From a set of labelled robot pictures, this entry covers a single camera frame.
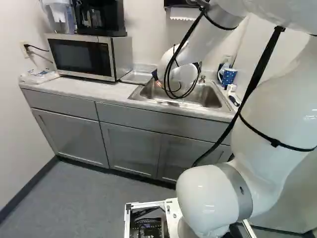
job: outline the blue mug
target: blue mug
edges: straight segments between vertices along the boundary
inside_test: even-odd
[[[223,73],[223,77],[222,77],[222,82],[221,82],[222,86],[226,87],[227,85],[232,84],[237,73],[238,73],[238,71],[236,69],[225,68],[224,73]]]

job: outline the microwave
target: microwave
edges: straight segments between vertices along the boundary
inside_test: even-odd
[[[46,34],[46,38],[60,75],[114,82],[133,69],[131,37]]]

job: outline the countertop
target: countertop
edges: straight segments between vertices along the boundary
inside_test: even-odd
[[[128,97],[138,87],[138,85],[121,82],[111,83],[60,77],[38,85],[28,85],[20,82],[19,86],[23,89],[52,93],[67,97],[222,122],[230,122],[235,114],[234,111],[225,113],[203,108],[193,110],[169,105],[159,105],[151,102],[130,100]]]

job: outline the gray carpet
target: gray carpet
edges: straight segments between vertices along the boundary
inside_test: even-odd
[[[0,238],[123,238],[124,204],[175,191],[59,162],[0,226]]]

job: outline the sink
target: sink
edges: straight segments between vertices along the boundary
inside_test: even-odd
[[[186,88],[183,87],[183,89],[174,94],[181,96],[189,87],[190,85]],[[166,95],[164,89],[159,87],[152,79],[145,86],[137,87],[128,99],[166,104],[175,107],[231,112],[230,107],[225,102],[214,82],[197,84],[192,93],[184,99],[171,99]]]

